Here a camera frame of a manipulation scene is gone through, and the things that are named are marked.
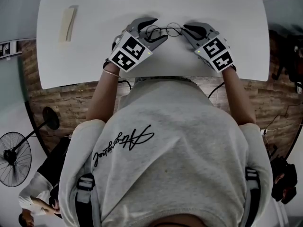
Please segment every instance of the person's hand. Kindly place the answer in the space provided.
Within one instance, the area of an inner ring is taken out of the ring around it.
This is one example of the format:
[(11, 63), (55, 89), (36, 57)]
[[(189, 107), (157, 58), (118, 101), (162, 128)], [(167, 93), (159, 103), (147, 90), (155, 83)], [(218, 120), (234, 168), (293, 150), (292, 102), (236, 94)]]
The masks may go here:
[(44, 212), (45, 212), (46, 214), (49, 214), (49, 215), (55, 214), (56, 211), (57, 211), (57, 210), (52, 209), (52, 208), (49, 208), (49, 209), (42, 208), (42, 209), (44, 210)]
[(277, 184), (277, 183), (279, 182), (279, 180), (281, 180), (284, 176), (285, 176), (284, 173), (281, 173), (280, 175), (278, 175), (278, 176), (275, 178), (275, 184)]
[(60, 208), (59, 208), (59, 202), (58, 202), (57, 199), (55, 199), (55, 205), (52, 204), (52, 207), (53, 207), (55, 210), (60, 209)]

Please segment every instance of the floor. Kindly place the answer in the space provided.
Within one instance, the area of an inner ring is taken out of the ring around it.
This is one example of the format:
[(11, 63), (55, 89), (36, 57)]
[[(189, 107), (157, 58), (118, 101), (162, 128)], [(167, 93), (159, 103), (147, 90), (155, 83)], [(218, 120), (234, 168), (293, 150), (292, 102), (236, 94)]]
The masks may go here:
[[(40, 130), (47, 149), (51, 151), (59, 142), (60, 137), (72, 134), (75, 127), (85, 121), (89, 101), (94, 93), (97, 82), (43, 90), (41, 89), (37, 66), (36, 42), (25, 41), (21, 46), (23, 51), (24, 80), (28, 91), (29, 104), (36, 124), (39, 125), (43, 122), (42, 110), (46, 106), (53, 108), (60, 119), (60, 128), (58, 130), (53, 131), (47, 127), (43, 127)], [(242, 80), (255, 107), (257, 124), (261, 129), (266, 128), (278, 114), (282, 116), (277, 117), (269, 129), (290, 125), (282, 129), (269, 131), (267, 137), (264, 137), (264, 143), (270, 153), (273, 153), (274, 146), (277, 147), (273, 157), (287, 155), (303, 118), (303, 105), (290, 106), (287, 116), (283, 116), (286, 113), (288, 105), (298, 105), (301, 103), (301, 97), (296, 93), (294, 84), (289, 81), (288, 76), (284, 73), (281, 75), (279, 81), (274, 81), (271, 78), (271, 74), (278, 70), (279, 61), (277, 53), (276, 36), (270, 33), (270, 72), (268, 81)], [(207, 95), (223, 81), (222, 78), (188, 78), (197, 83)], [(134, 79), (129, 79), (129, 81), (131, 84), (134, 83)], [(125, 83), (119, 84), (116, 104), (120, 96), (127, 95), (128, 93), (128, 85)], [(210, 100), (216, 107), (229, 112), (224, 87), (217, 90)]]

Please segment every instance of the bracelet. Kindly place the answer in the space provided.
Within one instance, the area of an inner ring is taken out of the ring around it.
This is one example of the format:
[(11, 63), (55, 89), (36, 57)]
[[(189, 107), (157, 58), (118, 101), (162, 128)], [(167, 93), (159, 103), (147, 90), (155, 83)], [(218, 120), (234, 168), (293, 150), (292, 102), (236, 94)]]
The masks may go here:
[(116, 74), (114, 74), (114, 73), (112, 73), (112, 72), (110, 72), (110, 71), (108, 71), (108, 70), (103, 69), (103, 71), (105, 71), (106, 73), (108, 73), (108, 74), (110, 74), (110, 75), (113, 75), (113, 76), (115, 76), (115, 77), (120, 78), (119, 75), (116, 75)]

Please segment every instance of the fan stand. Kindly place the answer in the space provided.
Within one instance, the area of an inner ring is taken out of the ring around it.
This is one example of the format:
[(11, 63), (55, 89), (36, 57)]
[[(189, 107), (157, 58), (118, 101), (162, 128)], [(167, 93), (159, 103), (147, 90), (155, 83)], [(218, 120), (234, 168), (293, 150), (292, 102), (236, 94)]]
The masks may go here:
[(24, 139), (22, 139), (14, 148), (5, 150), (3, 152), (4, 159), (11, 166), (16, 166), (17, 162), (17, 154), (16, 150), (25, 142), (29, 137), (31, 137), (34, 133), (38, 132), (43, 126), (47, 125), (50, 129), (56, 130), (59, 128), (59, 119), (56, 112), (50, 107), (45, 107), (42, 112), (44, 122), (40, 124), (37, 128), (35, 128), (31, 133), (29, 133)]

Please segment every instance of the black fan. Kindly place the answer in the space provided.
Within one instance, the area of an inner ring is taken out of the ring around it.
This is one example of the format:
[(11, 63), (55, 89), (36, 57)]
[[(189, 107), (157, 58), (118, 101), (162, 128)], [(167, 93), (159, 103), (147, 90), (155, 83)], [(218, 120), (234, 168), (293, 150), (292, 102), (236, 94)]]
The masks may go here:
[(0, 138), (0, 182), (8, 187), (16, 187), (24, 182), (32, 163), (32, 152), (27, 139), (47, 125), (52, 130), (59, 128), (57, 114), (49, 107), (43, 110), (44, 123), (24, 137), (10, 132)]
[(8, 187), (16, 187), (26, 179), (32, 163), (32, 152), (25, 140), (15, 151), (14, 157), (8, 157), (11, 146), (20, 143), (25, 137), (17, 132), (10, 132), (0, 138), (0, 181)]

